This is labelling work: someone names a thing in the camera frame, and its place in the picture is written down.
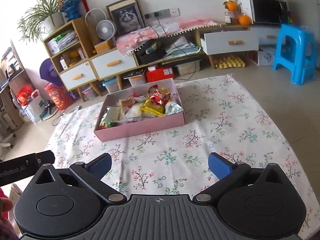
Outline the person's left hand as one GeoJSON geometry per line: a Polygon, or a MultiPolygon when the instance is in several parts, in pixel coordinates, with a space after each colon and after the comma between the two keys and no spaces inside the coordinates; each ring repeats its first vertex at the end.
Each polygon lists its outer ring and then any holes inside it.
{"type": "Polygon", "coordinates": [[[7,218],[8,212],[14,207],[13,202],[9,198],[1,197],[1,217],[7,218]]]}

